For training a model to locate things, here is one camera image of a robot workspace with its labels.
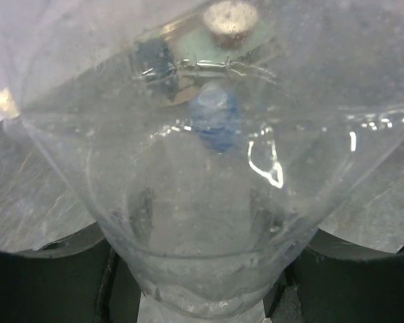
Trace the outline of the clear wide plastic bottle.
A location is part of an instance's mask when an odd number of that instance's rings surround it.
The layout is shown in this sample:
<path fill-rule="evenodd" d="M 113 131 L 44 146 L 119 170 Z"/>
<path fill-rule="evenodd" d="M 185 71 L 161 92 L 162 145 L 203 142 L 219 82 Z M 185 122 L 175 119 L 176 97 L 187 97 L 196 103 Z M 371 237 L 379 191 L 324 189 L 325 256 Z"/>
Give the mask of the clear wide plastic bottle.
<path fill-rule="evenodd" d="M 208 148 L 189 112 L 202 87 L 157 103 L 129 52 L 217 2 L 0 1 L 25 132 L 163 322 L 262 322 L 319 223 L 404 142 L 404 1 L 249 1 L 282 52 L 207 82 L 240 115 L 234 146 Z"/>

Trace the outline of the blue label plastic bottle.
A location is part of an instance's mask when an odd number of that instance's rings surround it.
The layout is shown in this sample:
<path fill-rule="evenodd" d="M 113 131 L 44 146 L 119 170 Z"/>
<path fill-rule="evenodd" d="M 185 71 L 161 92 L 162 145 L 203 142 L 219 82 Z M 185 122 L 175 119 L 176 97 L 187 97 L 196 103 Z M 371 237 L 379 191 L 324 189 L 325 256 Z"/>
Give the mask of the blue label plastic bottle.
<path fill-rule="evenodd" d="M 206 146 L 225 152 L 234 146 L 240 133 L 236 96 L 219 83 L 207 83 L 189 102 L 191 128 Z"/>

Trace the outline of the cream notched bottle cap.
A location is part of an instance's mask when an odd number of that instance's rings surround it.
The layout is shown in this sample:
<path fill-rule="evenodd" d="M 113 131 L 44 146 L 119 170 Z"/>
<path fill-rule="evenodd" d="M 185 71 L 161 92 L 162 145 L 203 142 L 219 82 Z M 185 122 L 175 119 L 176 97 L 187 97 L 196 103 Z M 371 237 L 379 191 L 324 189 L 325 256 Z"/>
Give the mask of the cream notched bottle cap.
<path fill-rule="evenodd" d="M 20 111 L 7 87 L 0 89 L 0 115 L 5 119 L 14 119 L 20 115 Z"/>

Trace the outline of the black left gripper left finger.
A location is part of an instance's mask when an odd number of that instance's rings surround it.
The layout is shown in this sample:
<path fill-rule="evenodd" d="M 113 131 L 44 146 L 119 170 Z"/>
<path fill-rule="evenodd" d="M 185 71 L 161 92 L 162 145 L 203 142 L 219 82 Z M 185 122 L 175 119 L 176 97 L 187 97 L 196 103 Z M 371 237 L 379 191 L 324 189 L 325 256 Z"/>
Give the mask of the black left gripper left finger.
<path fill-rule="evenodd" d="M 136 322 L 140 295 L 96 223 L 40 250 L 0 251 L 0 322 Z"/>

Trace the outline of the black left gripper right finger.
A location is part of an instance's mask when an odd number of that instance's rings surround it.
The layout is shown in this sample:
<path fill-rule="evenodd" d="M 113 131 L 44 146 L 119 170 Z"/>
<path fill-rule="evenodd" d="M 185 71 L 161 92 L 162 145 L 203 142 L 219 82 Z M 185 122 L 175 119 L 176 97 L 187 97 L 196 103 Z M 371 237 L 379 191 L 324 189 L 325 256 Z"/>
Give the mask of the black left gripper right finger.
<path fill-rule="evenodd" d="M 390 254 L 318 230 L 264 307 L 273 322 L 404 322 L 404 246 Z"/>

